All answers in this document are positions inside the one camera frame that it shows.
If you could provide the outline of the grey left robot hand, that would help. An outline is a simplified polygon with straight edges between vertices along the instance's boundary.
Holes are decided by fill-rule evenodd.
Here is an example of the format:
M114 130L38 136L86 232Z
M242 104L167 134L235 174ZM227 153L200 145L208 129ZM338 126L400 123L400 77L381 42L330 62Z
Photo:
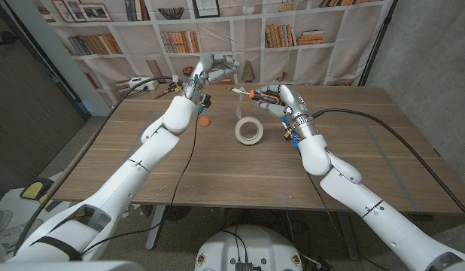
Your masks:
M190 83L199 80L209 81L211 84L221 82L225 77L236 74L240 62L230 56L217 53L204 54L190 76Z

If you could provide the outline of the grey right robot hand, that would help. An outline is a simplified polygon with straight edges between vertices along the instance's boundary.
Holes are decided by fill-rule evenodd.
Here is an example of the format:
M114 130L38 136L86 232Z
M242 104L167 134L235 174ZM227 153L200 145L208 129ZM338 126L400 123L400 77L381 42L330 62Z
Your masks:
M251 98L258 108L266 109L275 117L289 115L295 118L309 114L300 94L284 84L261 87L252 92Z

